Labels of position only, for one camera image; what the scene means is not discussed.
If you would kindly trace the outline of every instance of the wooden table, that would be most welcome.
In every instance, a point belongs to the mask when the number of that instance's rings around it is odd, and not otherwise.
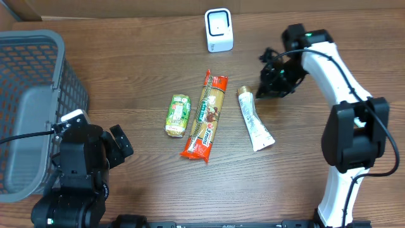
[[[320,203],[328,165],[320,139],[329,108],[311,77],[295,94],[256,102],[276,144],[254,153],[236,90],[255,90],[271,46],[283,51],[281,33],[303,23],[327,29],[360,84],[390,102],[390,131],[405,149],[405,10],[324,11],[234,15],[234,49],[209,54],[203,16],[16,23],[14,30],[51,29],[65,40],[66,58],[90,95],[89,116],[107,129],[120,124],[135,154],[110,173],[103,222],[121,213],[150,221],[276,222],[310,219]],[[187,137],[164,132],[173,94],[192,101],[194,118],[204,74],[228,75],[223,111],[209,163],[179,157]],[[191,123],[187,129],[189,135]],[[388,145],[372,172],[394,164]],[[405,226],[405,168],[366,179],[354,217],[374,227]],[[30,227],[40,196],[0,204],[0,226]]]

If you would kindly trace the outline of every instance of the gray plastic basket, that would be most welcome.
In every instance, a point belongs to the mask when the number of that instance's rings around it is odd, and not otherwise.
[[[89,99],[69,63],[65,44],[50,30],[0,32],[0,138],[50,130]],[[41,193],[57,153],[54,136],[0,145],[0,202]]]

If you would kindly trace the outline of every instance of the red snack package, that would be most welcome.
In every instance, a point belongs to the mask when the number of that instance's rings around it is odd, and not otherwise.
[[[189,140],[187,140],[184,151],[180,153],[181,156],[190,159],[203,158],[205,162],[208,162],[227,84],[228,77],[211,76],[211,72],[207,71]]]

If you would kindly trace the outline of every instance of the tube with gold cap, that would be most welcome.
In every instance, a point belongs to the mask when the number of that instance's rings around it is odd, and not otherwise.
[[[249,86],[242,86],[237,90],[240,109],[245,119],[247,130],[251,137],[253,151],[261,150],[272,145],[275,140],[261,123],[254,107],[254,97]]]

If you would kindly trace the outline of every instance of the cable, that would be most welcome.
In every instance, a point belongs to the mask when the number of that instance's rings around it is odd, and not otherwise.
[[[344,207],[343,207],[342,227],[345,227],[346,226],[345,223],[346,223],[347,207],[349,206],[349,201],[350,201],[350,197],[351,197],[351,194],[352,194],[352,191],[353,191],[354,184],[357,183],[358,179],[363,178],[363,177],[386,177],[386,176],[389,176],[389,175],[393,174],[395,171],[397,171],[398,166],[399,166],[399,150],[398,150],[397,144],[396,144],[394,138],[392,137],[391,133],[389,132],[389,130],[386,128],[386,126],[384,126],[384,124],[382,123],[380,118],[377,116],[377,114],[375,114],[375,112],[359,97],[359,95],[356,93],[355,89],[350,84],[349,79],[347,78],[346,74],[344,73],[342,67],[340,67],[340,65],[331,56],[329,56],[329,55],[327,55],[325,53],[322,53],[320,51],[315,51],[315,50],[311,50],[311,49],[298,49],[298,50],[286,51],[286,52],[284,52],[282,54],[279,54],[276,57],[274,57],[273,60],[277,60],[278,58],[281,58],[281,57],[283,57],[285,55],[288,55],[288,54],[303,53],[303,52],[309,52],[309,53],[318,54],[320,56],[323,56],[323,57],[327,58],[332,63],[334,63],[334,65],[339,70],[340,74],[342,74],[342,77],[345,80],[348,88],[352,92],[353,96],[362,105],[364,105],[364,107],[367,109],[369,114],[374,118],[374,120],[379,124],[379,126],[385,132],[385,135],[387,136],[388,140],[390,141],[390,143],[392,145],[392,149],[394,149],[394,153],[395,153],[395,165],[390,171],[385,172],[385,173],[381,173],[381,174],[360,174],[360,175],[357,175],[357,176],[355,176],[353,178],[353,180],[352,180],[352,182],[350,184],[349,192],[347,192],[346,202],[345,202]]]
[[[23,139],[23,138],[35,137],[35,136],[46,136],[46,135],[53,134],[54,132],[55,132],[55,130],[50,130],[50,131],[46,131],[46,132],[36,132],[36,133],[22,134],[19,136],[11,136],[11,137],[0,140],[0,145],[3,143],[6,143],[6,142],[10,142],[15,139]]]

